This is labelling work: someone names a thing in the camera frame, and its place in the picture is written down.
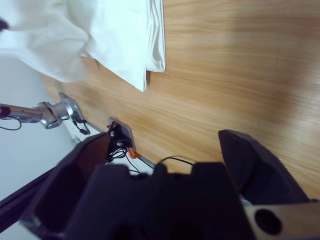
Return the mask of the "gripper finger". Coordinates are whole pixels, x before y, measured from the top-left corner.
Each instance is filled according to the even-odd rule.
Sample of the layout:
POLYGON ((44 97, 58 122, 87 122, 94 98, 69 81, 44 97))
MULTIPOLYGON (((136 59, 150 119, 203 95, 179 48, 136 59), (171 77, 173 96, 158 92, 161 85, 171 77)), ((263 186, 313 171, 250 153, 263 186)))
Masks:
POLYGON ((225 165, 238 192, 253 205, 309 203, 311 200, 282 162, 248 134, 218 132, 225 165))
POLYGON ((110 136, 86 138, 45 179, 20 223, 34 234, 63 234, 94 168, 106 162, 110 136))

